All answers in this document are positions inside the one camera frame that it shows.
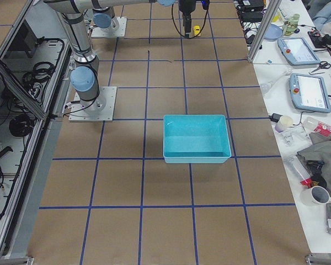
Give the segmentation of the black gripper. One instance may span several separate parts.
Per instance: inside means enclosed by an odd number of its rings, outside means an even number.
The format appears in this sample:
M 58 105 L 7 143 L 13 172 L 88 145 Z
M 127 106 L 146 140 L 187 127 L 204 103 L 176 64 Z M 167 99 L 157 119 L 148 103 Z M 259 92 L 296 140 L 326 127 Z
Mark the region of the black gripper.
M 184 36 L 190 38 L 191 13 L 196 9 L 196 0 L 178 0 L 178 7 L 182 14 Z

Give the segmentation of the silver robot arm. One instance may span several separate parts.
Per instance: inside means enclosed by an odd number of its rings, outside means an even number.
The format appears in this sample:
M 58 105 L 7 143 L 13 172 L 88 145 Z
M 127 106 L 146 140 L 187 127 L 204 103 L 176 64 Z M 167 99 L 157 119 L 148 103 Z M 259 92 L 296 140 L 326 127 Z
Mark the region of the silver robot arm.
M 106 32 L 116 31 L 120 27 L 113 7 L 93 9 L 93 22 L 97 27 Z
M 73 50 L 76 69 L 71 72 L 71 85 L 78 93 L 82 110 L 92 112 L 104 106 L 98 83 L 99 59 L 92 48 L 83 12 L 91 9 L 93 21 L 99 28 L 109 29 L 116 20 L 115 6 L 154 1 L 45 1 L 53 9 Z

